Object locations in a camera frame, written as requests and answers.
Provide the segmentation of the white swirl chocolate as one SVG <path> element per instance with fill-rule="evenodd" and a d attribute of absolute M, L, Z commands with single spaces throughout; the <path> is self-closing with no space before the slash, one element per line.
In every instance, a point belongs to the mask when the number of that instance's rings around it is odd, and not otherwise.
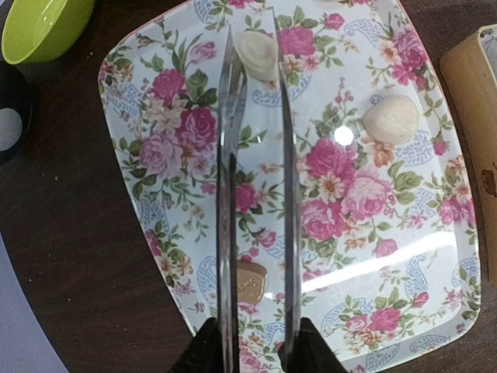
<path fill-rule="evenodd" d="M 244 31 L 235 38 L 235 50 L 246 73 L 261 82 L 279 79 L 277 42 L 257 31 Z"/>

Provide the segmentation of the metal tongs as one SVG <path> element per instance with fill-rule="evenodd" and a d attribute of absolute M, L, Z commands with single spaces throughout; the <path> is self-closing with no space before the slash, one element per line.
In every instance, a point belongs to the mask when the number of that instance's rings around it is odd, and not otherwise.
<path fill-rule="evenodd" d="M 296 372 L 297 343 L 301 325 L 301 228 L 299 172 L 296 134 L 287 90 L 283 54 L 278 54 L 278 77 L 283 123 L 284 243 L 285 243 L 285 337 L 283 368 Z M 235 51 L 233 34 L 227 37 L 218 89 L 217 121 L 217 327 L 221 336 L 221 367 L 238 372 L 238 290 L 236 270 L 235 174 L 238 137 L 245 112 L 247 74 Z"/>

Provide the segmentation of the white heart chocolate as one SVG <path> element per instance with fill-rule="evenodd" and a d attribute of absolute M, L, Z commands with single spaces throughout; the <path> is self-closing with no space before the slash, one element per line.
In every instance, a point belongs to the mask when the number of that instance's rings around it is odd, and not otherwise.
<path fill-rule="evenodd" d="M 364 114 L 363 127 L 376 141 L 403 145 L 414 137 L 419 129 L 419 121 L 419 109 L 411 98 L 392 95 Z"/>

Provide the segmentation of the white round chocolate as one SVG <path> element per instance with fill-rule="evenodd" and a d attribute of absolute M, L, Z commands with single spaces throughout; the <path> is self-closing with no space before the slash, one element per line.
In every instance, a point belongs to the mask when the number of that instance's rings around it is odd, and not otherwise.
<path fill-rule="evenodd" d="M 344 6 L 339 0 L 316 0 L 315 2 L 319 7 L 327 10 L 338 9 Z"/>

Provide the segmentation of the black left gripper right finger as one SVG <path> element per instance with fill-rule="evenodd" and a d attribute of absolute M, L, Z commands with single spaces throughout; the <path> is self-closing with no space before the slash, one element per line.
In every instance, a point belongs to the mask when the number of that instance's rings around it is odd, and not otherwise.
<path fill-rule="evenodd" d="M 283 372 L 303 373 L 347 373 L 332 352 L 314 323 L 306 317 L 301 318 L 301 328 L 294 348 L 293 361 L 288 362 L 284 352 L 285 343 L 278 350 Z"/>

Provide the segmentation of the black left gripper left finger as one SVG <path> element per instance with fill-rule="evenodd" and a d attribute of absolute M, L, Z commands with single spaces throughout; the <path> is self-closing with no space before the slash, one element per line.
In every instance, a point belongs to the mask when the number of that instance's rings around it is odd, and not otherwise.
<path fill-rule="evenodd" d="M 221 372 L 221 340 L 215 318 L 209 318 L 170 368 L 170 373 Z"/>

